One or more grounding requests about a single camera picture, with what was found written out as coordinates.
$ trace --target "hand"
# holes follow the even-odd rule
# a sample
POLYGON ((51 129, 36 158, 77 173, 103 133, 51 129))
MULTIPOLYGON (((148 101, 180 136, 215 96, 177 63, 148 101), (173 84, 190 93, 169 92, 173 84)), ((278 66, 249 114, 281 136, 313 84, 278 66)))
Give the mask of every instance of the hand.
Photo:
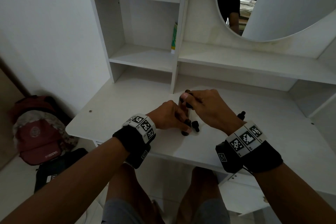
POLYGON ((189 103, 206 124, 228 136, 246 123, 228 107, 217 90, 195 90, 183 93, 181 98, 183 104, 189 103))
POLYGON ((191 133, 191 128, 183 123, 188 119, 187 116, 173 100, 164 102, 161 106, 148 113, 147 116, 155 123, 156 128, 179 128, 182 131, 191 133))

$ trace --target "person's left hand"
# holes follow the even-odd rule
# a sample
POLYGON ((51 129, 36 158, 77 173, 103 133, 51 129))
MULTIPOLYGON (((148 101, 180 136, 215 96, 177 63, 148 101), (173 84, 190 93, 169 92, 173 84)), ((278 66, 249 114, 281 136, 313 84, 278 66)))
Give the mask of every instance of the person's left hand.
POLYGON ((183 123, 188 119, 187 116, 173 100, 164 102, 161 106, 148 113, 147 116, 155 123, 156 128, 179 128, 182 131, 191 133, 191 128, 183 123))

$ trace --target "vanity table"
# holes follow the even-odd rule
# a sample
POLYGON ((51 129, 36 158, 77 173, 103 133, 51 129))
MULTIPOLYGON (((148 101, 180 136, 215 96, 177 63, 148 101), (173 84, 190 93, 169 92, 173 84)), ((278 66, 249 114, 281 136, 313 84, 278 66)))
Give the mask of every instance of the vanity table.
MULTIPOLYGON (((309 41, 321 28, 335 31, 335 12, 295 35, 256 42, 229 30, 215 0, 91 1, 111 77, 66 127, 68 134, 104 142, 133 114, 170 99, 178 103, 186 89, 217 89, 313 189, 336 195, 336 155, 309 119, 336 93, 336 64, 325 50, 335 33, 309 41)), ((222 168, 215 146, 226 135, 194 111, 190 119, 199 122, 199 133, 158 130, 149 154, 222 173, 228 210, 246 214, 269 206, 253 176, 222 168)))

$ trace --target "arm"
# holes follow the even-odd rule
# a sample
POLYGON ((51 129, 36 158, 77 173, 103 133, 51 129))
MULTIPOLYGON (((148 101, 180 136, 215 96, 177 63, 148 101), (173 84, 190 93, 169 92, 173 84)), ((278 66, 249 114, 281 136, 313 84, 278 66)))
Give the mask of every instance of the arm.
POLYGON ((238 13, 230 13, 229 27, 233 32, 239 35, 239 14, 238 13))
MULTIPOLYGON (((186 115, 171 100, 147 116, 159 129, 190 129, 183 124, 186 115)), ((115 137, 111 138, 51 180, 10 213, 1 224, 76 222, 128 155, 129 152, 121 142, 115 137)))
MULTIPOLYGON (((245 122, 226 105, 216 90, 191 91, 181 98, 191 104, 209 126, 228 136, 245 122)), ((283 224, 336 223, 336 212, 304 180, 284 163, 262 173, 254 173, 272 209, 283 224)))

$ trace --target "red backpack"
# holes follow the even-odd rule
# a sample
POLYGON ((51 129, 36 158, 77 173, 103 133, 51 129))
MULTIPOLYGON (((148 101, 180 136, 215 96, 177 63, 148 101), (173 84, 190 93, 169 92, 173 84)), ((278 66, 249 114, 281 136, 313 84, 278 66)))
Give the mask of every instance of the red backpack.
POLYGON ((71 151, 78 138, 69 136, 65 127, 71 118, 52 97, 31 96, 17 101, 8 115, 14 143, 20 157, 29 165, 39 165, 71 151))

